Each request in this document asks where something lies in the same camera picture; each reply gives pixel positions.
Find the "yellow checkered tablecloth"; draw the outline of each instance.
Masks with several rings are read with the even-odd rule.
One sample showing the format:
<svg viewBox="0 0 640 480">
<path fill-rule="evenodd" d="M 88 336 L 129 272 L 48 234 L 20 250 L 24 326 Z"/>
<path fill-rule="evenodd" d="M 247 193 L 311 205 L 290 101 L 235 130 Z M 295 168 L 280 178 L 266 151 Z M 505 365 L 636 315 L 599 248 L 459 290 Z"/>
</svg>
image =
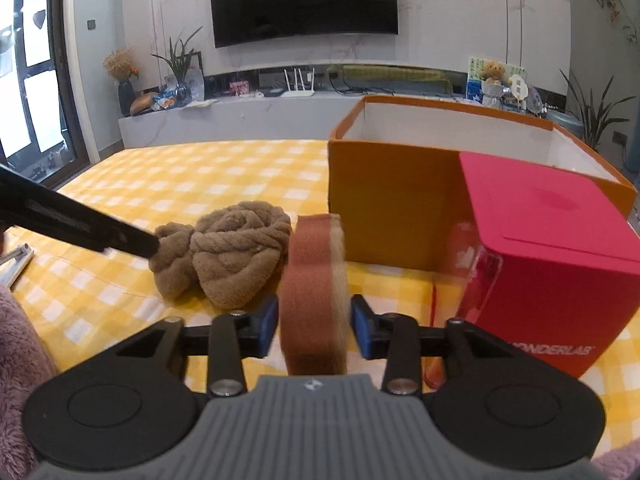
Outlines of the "yellow checkered tablecloth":
<svg viewBox="0 0 640 480">
<path fill-rule="evenodd" d="M 282 206 L 295 224 L 298 215 L 327 211 L 327 178 L 324 141 L 207 142 L 117 153 L 62 193 L 149 231 L 256 199 Z M 141 258 L 96 254 L 20 228 L 11 229 L 9 238 L 10 245 L 35 248 L 14 292 L 62 370 L 165 316 L 200 325 L 219 313 L 197 290 L 164 301 Z M 378 313 L 419 317 L 431 301 L 429 272 L 348 263 L 348 282 L 350 293 L 363 294 Z M 349 350 L 349 371 L 369 373 L 379 384 L 383 362 L 363 361 L 353 341 Z M 636 316 L 583 377 L 607 409 L 597 453 L 640 437 L 639 355 Z M 204 358 L 193 358 L 187 385 L 203 390 L 205 368 Z M 261 374 L 285 374 L 279 339 L 266 359 L 246 360 L 244 368 L 250 387 Z"/>
</svg>

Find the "window pane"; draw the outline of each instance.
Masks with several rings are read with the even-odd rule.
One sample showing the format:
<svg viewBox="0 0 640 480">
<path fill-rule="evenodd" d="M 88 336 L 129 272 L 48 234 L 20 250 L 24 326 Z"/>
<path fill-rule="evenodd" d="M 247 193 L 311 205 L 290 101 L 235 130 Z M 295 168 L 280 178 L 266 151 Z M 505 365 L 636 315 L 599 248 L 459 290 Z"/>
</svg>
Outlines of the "window pane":
<svg viewBox="0 0 640 480">
<path fill-rule="evenodd" d="M 51 59 L 49 29 L 47 28 L 47 0 L 24 0 L 22 4 L 22 30 L 24 56 L 27 66 Z"/>
<path fill-rule="evenodd" d="M 0 29 L 13 27 L 13 24 L 14 0 L 0 0 Z M 28 146 L 31 139 L 20 98 L 18 73 L 15 69 L 15 47 L 12 46 L 4 54 L 1 54 L 1 57 L 2 72 L 6 71 L 6 74 L 0 77 L 0 112 L 2 113 L 0 141 L 4 148 L 4 154 L 11 156 Z"/>
<path fill-rule="evenodd" d="M 36 130 L 40 151 L 63 141 L 60 130 L 60 104 L 56 71 L 49 70 L 24 80 L 31 121 Z"/>
</svg>

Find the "glass door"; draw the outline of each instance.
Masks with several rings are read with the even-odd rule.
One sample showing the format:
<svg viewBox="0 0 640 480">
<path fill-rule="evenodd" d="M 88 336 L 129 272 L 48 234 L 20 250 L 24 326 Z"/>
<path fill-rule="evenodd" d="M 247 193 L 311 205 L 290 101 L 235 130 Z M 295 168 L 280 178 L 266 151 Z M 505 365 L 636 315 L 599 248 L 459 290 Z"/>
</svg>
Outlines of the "glass door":
<svg viewBox="0 0 640 480">
<path fill-rule="evenodd" d="M 2 162 L 55 186 L 88 163 L 79 129 L 73 135 L 56 70 L 52 0 L 0 0 L 0 143 Z"/>
</svg>

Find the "black circular cover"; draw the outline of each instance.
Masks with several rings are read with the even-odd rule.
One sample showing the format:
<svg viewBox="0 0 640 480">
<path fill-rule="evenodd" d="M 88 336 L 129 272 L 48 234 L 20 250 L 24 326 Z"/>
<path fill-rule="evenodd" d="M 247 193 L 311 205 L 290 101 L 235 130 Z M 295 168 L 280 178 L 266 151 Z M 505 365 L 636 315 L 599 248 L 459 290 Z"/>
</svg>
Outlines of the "black circular cover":
<svg viewBox="0 0 640 480">
<path fill-rule="evenodd" d="M 604 428 L 600 400 L 541 365 L 476 360 L 434 394 L 431 418 L 454 446 L 504 468 L 542 470 L 590 457 Z"/>
<path fill-rule="evenodd" d="M 79 366 L 39 387 L 22 424 L 41 459 L 66 468 L 115 470 L 161 455 L 196 422 L 193 393 L 161 367 L 118 359 Z"/>
</svg>

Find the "wall switch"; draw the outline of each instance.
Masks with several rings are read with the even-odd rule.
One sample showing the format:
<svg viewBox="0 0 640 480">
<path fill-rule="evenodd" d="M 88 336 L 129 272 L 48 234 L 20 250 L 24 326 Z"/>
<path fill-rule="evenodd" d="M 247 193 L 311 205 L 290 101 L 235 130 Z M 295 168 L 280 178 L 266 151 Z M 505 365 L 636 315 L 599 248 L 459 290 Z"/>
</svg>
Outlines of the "wall switch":
<svg viewBox="0 0 640 480">
<path fill-rule="evenodd" d="M 620 146 L 626 147 L 626 135 L 620 132 L 613 132 L 613 136 L 611 137 L 611 142 L 614 144 L 619 144 Z"/>
</svg>

